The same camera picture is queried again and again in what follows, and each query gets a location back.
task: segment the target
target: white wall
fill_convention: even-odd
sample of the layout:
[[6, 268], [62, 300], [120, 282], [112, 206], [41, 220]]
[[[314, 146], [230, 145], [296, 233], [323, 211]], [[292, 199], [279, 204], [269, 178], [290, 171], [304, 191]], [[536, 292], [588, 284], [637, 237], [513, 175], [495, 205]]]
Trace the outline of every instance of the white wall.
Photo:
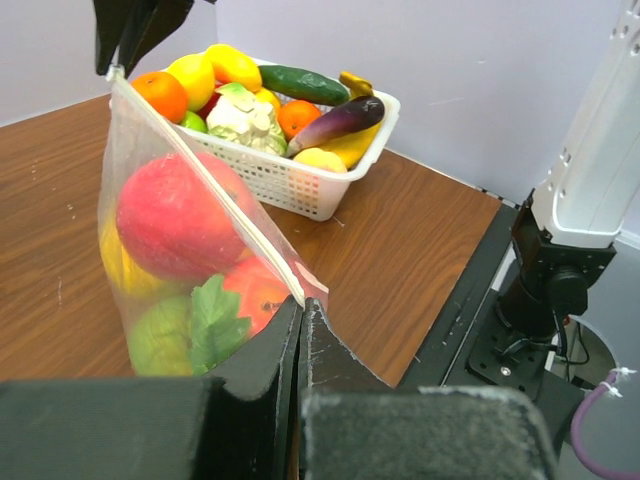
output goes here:
[[[0, 126], [107, 93], [94, 72], [94, 28], [91, 0], [2, 1]], [[134, 75], [215, 41], [214, 7], [197, 1], [185, 24]]]
[[[389, 147], [521, 201], [560, 151], [617, 0], [229, 0], [218, 35], [250, 55], [402, 103]], [[640, 234], [640, 197], [625, 227]]]

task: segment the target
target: plastic basket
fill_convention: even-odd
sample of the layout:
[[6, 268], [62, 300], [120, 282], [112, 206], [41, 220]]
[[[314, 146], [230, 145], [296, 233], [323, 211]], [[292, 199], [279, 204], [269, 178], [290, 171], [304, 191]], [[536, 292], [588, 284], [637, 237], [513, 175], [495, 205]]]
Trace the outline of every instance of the plastic basket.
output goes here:
[[[259, 65], [272, 64], [260, 59], [254, 61]], [[374, 92], [384, 102], [385, 116], [362, 159], [347, 173], [327, 172], [206, 133], [178, 128], [231, 166], [259, 201], [316, 221], [324, 221], [333, 216], [349, 185], [364, 177], [378, 160], [398, 120], [400, 102], [386, 93]], [[276, 95], [283, 105], [292, 100], [278, 93]], [[317, 107], [323, 112], [332, 108], [325, 105]]]

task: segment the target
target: black mounting plate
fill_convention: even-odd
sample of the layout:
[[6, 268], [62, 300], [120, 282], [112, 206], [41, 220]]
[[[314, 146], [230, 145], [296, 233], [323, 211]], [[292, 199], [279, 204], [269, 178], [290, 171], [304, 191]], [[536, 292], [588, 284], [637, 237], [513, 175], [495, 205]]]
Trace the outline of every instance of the black mounting plate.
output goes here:
[[510, 343], [511, 336], [510, 331], [500, 323], [494, 305], [491, 302], [484, 305], [488, 310], [484, 317], [486, 321], [478, 333], [467, 366], [472, 373], [489, 383], [520, 390], [531, 400], [536, 400], [548, 351], [525, 347], [501, 359], [499, 353]]

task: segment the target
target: lime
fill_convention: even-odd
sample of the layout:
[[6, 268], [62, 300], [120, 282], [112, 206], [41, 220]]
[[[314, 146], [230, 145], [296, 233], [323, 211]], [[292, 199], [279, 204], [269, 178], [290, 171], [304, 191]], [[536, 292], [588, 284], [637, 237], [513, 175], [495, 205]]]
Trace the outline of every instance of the lime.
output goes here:
[[180, 126], [190, 128], [191, 130], [195, 130], [196, 132], [207, 133], [208, 131], [207, 124], [204, 123], [204, 120], [202, 118], [200, 118], [200, 115], [189, 110], [184, 116], [184, 119], [180, 122]]
[[191, 298], [170, 297], [152, 306], [127, 336], [129, 358], [138, 375], [191, 375]]

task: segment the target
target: wooden table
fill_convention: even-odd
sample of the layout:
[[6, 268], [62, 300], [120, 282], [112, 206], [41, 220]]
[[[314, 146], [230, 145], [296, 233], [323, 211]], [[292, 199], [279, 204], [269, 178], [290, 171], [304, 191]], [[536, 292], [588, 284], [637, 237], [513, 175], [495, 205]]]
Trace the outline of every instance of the wooden table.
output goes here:
[[[96, 226], [98, 98], [0, 129], [0, 379], [132, 375]], [[331, 290], [335, 332], [398, 383], [499, 208], [390, 152], [317, 223], [267, 207]]]

